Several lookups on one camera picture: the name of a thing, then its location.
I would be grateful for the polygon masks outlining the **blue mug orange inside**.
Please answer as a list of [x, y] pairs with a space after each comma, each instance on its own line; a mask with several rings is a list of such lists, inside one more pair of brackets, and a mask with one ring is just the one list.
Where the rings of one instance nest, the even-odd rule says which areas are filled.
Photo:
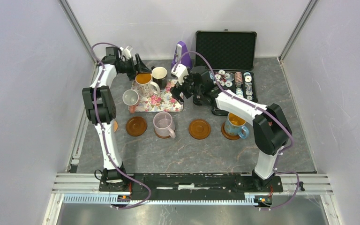
[[228, 113], [225, 121], [225, 131], [229, 135], [238, 135], [242, 139], [249, 137], [249, 129], [246, 127], [246, 121], [235, 114]]

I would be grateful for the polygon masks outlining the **salmon mug white inside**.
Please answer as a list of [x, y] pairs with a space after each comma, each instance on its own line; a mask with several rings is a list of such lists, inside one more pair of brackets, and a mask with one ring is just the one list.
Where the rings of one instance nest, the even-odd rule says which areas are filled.
[[139, 104], [140, 96], [136, 90], [126, 90], [122, 95], [124, 104], [128, 106], [130, 113], [135, 113], [136, 107]]

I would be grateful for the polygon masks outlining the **wooden coaster one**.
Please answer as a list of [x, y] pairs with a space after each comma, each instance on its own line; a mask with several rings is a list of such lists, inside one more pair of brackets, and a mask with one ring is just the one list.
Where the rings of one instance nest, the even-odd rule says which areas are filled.
[[130, 136], [141, 136], [147, 130], [147, 121], [143, 117], [132, 117], [126, 123], [126, 132]]

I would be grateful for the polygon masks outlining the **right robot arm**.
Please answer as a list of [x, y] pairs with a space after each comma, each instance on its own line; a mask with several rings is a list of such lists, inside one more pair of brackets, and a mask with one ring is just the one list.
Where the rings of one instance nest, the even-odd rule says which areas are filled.
[[185, 98], [194, 96], [238, 116], [253, 127], [254, 140], [260, 152], [252, 171], [252, 186], [257, 191], [266, 190], [275, 176], [278, 154], [287, 148], [287, 142], [294, 142], [281, 107], [277, 104], [262, 105], [236, 95], [204, 66], [189, 69], [178, 64], [172, 67], [171, 75], [177, 78], [177, 83], [170, 92], [180, 104], [184, 103], [181, 94]]

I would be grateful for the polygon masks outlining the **woven rattan coaster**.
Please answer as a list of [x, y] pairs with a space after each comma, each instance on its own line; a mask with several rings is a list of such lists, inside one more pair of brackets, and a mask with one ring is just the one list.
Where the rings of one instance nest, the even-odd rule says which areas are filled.
[[113, 122], [113, 130], [114, 130], [114, 132], [117, 132], [118, 127], [119, 127], [119, 125], [118, 125], [117, 121], [114, 120], [114, 122]]

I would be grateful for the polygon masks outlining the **wooden coaster four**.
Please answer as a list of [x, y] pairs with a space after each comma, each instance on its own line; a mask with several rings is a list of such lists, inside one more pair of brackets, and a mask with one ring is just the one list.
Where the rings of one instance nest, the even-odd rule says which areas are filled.
[[210, 135], [211, 127], [206, 120], [196, 119], [189, 124], [188, 131], [194, 139], [202, 140]]

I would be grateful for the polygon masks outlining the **wooden coaster three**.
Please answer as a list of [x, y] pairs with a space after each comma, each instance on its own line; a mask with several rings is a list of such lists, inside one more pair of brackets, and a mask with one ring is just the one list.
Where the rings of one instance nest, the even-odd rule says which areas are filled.
[[153, 130], [153, 131], [154, 131], [154, 134], [155, 134], [158, 138], [162, 138], [162, 139], [171, 138], [170, 135], [168, 135], [168, 136], [161, 136], [161, 135], [159, 135], [159, 134], [156, 132], [156, 130]]

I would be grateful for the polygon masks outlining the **black mug white inside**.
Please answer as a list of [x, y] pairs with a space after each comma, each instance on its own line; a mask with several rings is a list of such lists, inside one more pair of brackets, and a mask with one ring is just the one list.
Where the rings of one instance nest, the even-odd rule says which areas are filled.
[[155, 82], [161, 90], [165, 89], [167, 86], [167, 75], [168, 72], [164, 67], [152, 67], [151, 75], [153, 82]]

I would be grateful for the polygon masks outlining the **white mug orange inside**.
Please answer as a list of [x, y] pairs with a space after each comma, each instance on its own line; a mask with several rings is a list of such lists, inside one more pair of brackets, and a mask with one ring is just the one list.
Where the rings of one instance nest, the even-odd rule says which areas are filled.
[[160, 87], [153, 81], [151, 73], [140, 73], [136, 75], [135, 82], [138, 85], [139, 94], [143, 97], [151, 97], [160, 94]]

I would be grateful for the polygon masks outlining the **lilac mug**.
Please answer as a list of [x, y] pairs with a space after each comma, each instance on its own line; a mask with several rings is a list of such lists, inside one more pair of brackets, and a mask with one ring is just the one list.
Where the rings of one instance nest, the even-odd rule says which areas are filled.
[[153, 118], [153, 125], [159, 135], [170, 135], [172, 139], [176, 138], [175, 123], [170, 113], [158, 112]]

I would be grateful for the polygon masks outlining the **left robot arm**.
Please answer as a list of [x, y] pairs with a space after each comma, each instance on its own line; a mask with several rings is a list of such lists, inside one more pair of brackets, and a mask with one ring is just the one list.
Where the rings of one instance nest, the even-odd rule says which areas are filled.
[[97, 76], [92, 84], [83, 88], [82, 97], [86, 116], [94, 125], [103, 153], [100, 184], [123, 191], [130, 182], [126, 175], [115, 138], [114, 122], [117, 115], [110, 86], [117, 74], [126, 74], [134, 80], [142, 72], [150, 72], [139, 54], [132, 55], [132, 46], [118, 47], [107, 44], [106, 56], [97, 61]]

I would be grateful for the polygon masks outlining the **wooden coaster two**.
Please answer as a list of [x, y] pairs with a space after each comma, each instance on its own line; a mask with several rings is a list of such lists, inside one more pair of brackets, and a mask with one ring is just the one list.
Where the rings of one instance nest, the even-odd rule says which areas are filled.
[[222, 126], [221, 126], [221, 133], [228, 140], [233, 140], [234, 141], [234, 140], [240, 139], [240, 137], [238, 135], [229, 135], [229, 134], [226, 133], [226, 131], [225, 131], [225, 123], [223, 123]]

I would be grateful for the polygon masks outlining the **floral tray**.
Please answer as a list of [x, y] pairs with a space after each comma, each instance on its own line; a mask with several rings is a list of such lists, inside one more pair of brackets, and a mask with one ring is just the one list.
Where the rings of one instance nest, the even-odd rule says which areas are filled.
[[161, 90], [160, 95], [153, 94], [151, 97], [142, 97], [135, 108], [136, 112], [181, 112], [183, 105], [172, 98], [171, 87], [177, 83], [177, 80], [168, 80], [167, 86]]

